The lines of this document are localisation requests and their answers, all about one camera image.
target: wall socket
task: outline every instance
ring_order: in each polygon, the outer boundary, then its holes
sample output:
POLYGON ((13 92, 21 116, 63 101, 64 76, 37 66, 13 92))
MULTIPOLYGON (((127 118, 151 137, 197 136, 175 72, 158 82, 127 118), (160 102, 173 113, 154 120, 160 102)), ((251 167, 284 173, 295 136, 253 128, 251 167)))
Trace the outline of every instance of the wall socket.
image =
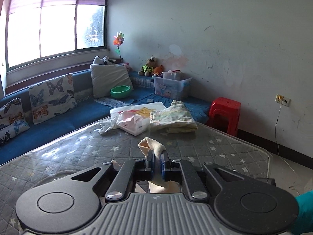
POLYGON ((276 94, 275 101, 289 107, 290 99, 282 95, 276 94))

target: clear plastic bin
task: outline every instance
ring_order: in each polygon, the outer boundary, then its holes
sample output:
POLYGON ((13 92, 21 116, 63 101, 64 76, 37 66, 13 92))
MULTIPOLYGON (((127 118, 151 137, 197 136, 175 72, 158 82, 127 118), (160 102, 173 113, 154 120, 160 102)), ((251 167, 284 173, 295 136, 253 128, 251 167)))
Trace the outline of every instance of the clear plastic bin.
POLYGON ((154 77, 154 90, 156 95, 170 99, 182 100, 188 97, 191 77, 185 80, 170 80, 154 77))
POLYGON ((181 74, 181 72, 162 72, 163 78, 169 80, 180 80, 181 74))

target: window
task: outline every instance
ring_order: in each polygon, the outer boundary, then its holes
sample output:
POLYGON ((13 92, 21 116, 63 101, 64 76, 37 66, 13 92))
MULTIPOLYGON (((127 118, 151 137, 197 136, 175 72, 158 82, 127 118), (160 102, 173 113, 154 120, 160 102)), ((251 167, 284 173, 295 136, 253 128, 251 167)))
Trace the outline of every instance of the window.
POLYGON ((7 69, 105 48, 107 0, 10 0, 7 69))

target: white power cord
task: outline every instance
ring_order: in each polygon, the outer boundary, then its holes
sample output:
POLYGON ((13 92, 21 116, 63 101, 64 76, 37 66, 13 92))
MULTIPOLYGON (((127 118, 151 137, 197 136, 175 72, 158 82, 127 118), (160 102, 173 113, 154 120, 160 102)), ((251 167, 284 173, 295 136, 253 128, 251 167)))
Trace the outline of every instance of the white power cord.
POLYGON ((293 184, 292 184, 291 186, 289 186, 289 189, 290 189, 290 190, 296 190, 297 194, 300 195, 299 192, 298 192, 298 190, 295 188, 295 183, 296 183, 296 181, 298 180, 298 174, 297 174, 297 173, 295 172, 295 170, 289 165, 289 163, 279 155, 279 144, 278 144, 277 139, 276 139, 276 127, 277 127, 278 118, 279 118, 280 113, 281 113, 281 106, 280 106, 280 108, 279 108, 278 117, 277 117, 277 121, 276 121, 276 124, 275 124, 275 141, 276 141, 276 144, 277 144, 277 154, 278 154, 279 158, 280 158, 281 160, 283 160, 285 163, 287 163, 287 165, 289 166, 289 168, 292 169, 292 171, 296 174, 297 177, 296 177, 295 181, 293 182, 293 184))

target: metal screw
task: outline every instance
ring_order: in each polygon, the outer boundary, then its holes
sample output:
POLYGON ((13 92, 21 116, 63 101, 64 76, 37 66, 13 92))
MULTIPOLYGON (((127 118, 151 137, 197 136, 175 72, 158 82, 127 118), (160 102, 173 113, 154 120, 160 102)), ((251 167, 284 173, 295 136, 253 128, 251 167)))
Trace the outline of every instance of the metal screw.
POLYGON ((196 191, 191 195, 195 199, 204 199, 208 196, 206 192, 196 191))
POLYGON ((121 192, 118 192, 118 191, 113 191, 113 192, 110 192, 110 193, 107 193, 106 196, 110 199, 119 199, 123 196, 123 194, 121 192))

